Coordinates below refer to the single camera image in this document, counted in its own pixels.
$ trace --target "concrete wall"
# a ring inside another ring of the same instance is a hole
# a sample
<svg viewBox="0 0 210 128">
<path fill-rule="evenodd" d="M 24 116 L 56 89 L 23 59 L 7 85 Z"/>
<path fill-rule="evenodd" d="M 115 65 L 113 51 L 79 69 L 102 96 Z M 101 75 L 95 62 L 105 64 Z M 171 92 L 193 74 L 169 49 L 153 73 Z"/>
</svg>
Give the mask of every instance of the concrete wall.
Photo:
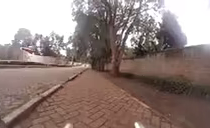
<svg viewBox="0 0 210 128">
<path fill-rule="evenodd" d="M 123 60 L 121 71 L 137 75 L 184 77 L 193 83 L 210 86 L 210 45 L 186 47 Z"/>
<path fill-rule="evenodd" d="M 29 61 L 29 62 L 39 62 L 39 63 L 44 63 L 44 64 L 68 64 L 68 61 L 65 58 L 38 56 L 38 55 L 30 54 L 26 51 L 22 51 L 19 60 Z"/>
<path fill-rule="evenodd" d="M 67 64 L 68 61 L 63 58 L 38 56 L 30 54 L 20 48 L 7 48 L 0 46 L 0 60 L 20 60 L 29 62 L 39 62 L 45 64 Z"/>
</svg>

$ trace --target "asphalt road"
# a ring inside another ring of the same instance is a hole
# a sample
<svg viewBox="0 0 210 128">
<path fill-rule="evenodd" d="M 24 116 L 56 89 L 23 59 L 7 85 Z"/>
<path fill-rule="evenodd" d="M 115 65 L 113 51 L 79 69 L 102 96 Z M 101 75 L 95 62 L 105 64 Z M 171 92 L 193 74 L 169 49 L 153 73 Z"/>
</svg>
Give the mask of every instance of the asphalt road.
<svg viewBox="0 0 210 128">
<path fill-rule="evenodd" d="M 83 69 L 84 67 L 0 69 L 0 113 L 2 117 L 36 94 L 66 81 Z"/>
</svg>

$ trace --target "grass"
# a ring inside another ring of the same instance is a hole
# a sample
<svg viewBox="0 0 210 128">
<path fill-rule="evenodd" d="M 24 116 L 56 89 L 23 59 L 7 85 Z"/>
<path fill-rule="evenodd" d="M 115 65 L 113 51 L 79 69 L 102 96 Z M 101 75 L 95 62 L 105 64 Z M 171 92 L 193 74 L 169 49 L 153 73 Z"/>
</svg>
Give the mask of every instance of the grass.
<svg viewBox="0 0 210 128">
<path fill-rule="evenodd" d="M 128 79 L 137 79 L 146 83 L 143 85 L 150 86 L 162 92 L 210 98 L 210 86 L 193 84 L 183 76 L 160 78 L 156 76 L 137 76 L 130 73 L 122 73 L 121 76 Z"/>
</svg>

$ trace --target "brick sidewalk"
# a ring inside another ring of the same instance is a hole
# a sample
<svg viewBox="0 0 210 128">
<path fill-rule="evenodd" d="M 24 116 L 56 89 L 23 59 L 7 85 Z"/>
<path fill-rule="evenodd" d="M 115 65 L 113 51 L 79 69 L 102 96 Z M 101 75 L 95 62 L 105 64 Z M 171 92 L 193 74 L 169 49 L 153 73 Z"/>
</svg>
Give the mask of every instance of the brick sidewalk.
<svg viewBox="0 0 210 128">
<path fill-rule="evenodd" d="M 87 71 L 42 102 L 16 128 L 176 128 L 94 71 Z"/>
</svg>

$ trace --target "curb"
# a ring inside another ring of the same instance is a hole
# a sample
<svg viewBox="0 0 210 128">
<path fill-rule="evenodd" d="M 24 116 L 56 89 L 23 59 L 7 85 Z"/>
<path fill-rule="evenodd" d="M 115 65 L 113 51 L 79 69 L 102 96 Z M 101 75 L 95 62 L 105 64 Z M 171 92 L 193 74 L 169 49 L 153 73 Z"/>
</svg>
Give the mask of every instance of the curb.
<svg viewBox="0 0 210 128">
<path fill-rule="evenodd" d="M 40 102 L 42 102 L 44 99 L 46 99 L 48 96 L 52 95 L 53 93 L 55 93 L 59 89 L 63 88 L 65 86 L 65 84 L 67 84 L 69 81 L 72 81 L 75 78 L 77 78 L 79 75 L 81 75 L 87 69 L 88 68 L 86 68 L 86 69 L 82 70 L 81 72 L 69 77 L 68 80 L 65 81 L 64 83 L 58 84 L 58 85 L 48 89 L 47 91 L 43 92 L 42 94 L 37 95 L 35 98 L 31 99 L 30 101 L 28 101 L 27 103 L 25 103 L 21 107 L 15 109 L 13 112 L 11 112 L 7 116 L 5 116 L 3 118 L 3 121 L 5 122 L 5 124 L 8 127 L 13 125 L 15 123 L 15 121 L 19 120 L 20 118 L 22 118 L 26 114 L 28 114 L 28 112 L 33 110 Z"/>
</svg>

